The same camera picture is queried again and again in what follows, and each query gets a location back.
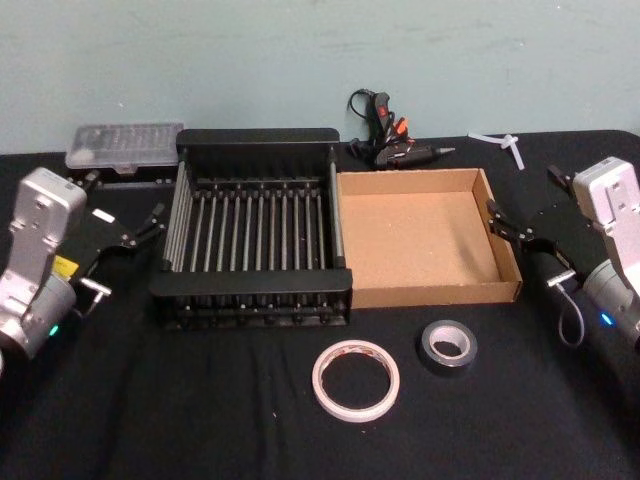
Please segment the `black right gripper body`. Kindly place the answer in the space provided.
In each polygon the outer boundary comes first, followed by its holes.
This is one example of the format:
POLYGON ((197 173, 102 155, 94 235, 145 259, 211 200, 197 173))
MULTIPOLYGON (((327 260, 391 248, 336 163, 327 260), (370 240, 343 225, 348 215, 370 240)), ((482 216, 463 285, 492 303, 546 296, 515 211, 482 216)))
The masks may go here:
POLYGON ((559 200, 538 210, 527 222, 532 240, 527 254, 547 254, 565 269, 589 275, 608 259, 604 242, 574 199, 559 200))

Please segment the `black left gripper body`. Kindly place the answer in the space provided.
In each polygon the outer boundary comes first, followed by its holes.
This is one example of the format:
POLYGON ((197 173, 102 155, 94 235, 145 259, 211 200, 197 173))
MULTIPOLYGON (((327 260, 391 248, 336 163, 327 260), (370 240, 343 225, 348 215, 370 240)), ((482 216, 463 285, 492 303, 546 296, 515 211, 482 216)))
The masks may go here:
POLYGON ((64 280, 80 280, 89 277, 109 256, 130 253, 135 248, 130 229, 102 210, 87 209, 57 249, 53 272, 64 280))

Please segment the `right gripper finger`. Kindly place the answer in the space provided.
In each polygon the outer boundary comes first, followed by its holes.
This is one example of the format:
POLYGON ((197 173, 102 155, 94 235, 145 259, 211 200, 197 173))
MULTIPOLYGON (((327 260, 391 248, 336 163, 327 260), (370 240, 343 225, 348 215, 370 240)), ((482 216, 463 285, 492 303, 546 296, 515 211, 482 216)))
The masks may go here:
POLYGON ((574 192, 574 176, 562 171, 556 165, 550 165, 547 167, 547 177, 555 186, 563 190, 565 193, 574 192))
POLYGON ((533 231, 529 228, 525 229, 513 220, 495 200, 488 199, 486 208, 489 214, 487 223, 492 234, 518 247, 534 239, 533 231))

